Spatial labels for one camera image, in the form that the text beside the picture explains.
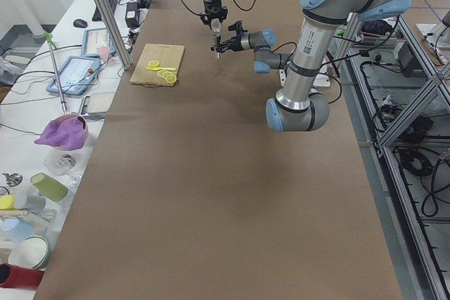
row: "purple cloth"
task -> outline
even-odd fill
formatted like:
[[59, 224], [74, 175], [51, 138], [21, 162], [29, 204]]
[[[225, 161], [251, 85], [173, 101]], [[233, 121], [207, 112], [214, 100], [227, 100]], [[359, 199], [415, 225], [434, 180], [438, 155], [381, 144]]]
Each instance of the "purple cloth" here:
[[81, 149], [84, 145], [83, 123], [78, 117], [66, 119], [61, 124], [50, 121], [34, 143], [61, 147], [67, 151]]

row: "gray cup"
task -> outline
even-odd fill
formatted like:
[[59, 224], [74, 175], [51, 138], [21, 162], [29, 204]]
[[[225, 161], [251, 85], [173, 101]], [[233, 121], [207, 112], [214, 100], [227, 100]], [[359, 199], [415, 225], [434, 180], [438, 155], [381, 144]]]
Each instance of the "gray cup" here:
[[20, 193], [15, 196], [14, 207], [19, 210], [27, 210], [33, 214], [38, 214], [44, 209], [45, 203], [45, 197]]

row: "white bowl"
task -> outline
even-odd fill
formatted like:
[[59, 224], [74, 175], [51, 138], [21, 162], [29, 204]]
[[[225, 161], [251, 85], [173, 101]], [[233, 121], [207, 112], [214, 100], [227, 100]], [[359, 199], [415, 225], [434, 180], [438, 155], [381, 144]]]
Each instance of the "white bowl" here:
[[44, 267], [49, 255], [49, 244], [45, 238], [33, 235], [11, 250], [8, 262], [21, 267], [38, 269]]

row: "green clip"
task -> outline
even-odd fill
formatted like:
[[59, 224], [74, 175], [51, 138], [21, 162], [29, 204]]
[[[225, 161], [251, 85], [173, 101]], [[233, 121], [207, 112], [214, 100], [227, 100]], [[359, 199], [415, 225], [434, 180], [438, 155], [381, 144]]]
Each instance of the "green clip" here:
[[53, 40], [51, 39], [51, 38], [52, 38], [51, 33], [45, 32], [45, 33], [44, 33], [44, 36], [45, 36], [45, 39], [47, 40], [47, 42], [48, 42], [49, 44], [51, 44], [51, 45], [53, 46], [53, 48], [56, 48], [55, 43], [54, 43]]

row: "lemon slice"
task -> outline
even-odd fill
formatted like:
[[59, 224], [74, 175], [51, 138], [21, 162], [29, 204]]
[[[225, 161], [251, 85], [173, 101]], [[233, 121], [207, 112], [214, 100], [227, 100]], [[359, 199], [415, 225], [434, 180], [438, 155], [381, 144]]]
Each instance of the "lemon slice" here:
[[176, 75], [166, 74], [165, 79], [166, 79], [167, 83], [174, 84], [176, 82]]
[[148, 66], [149, 67], [157, 67], [157, 66], [159, 66], [160, 65], [160, 62], [158, 61], [158, 60], [151, 60], [149, 63], [148, 63]]
[[158, 75], [159, 77], [162, 77], [163, 79], [165, 79], [166, 73], [170, 73], [170, 72], [168, 72], [168, 71], [166, 71], [166, 70], [159, 70], [159, 71], [157, 72], [157, 75]]

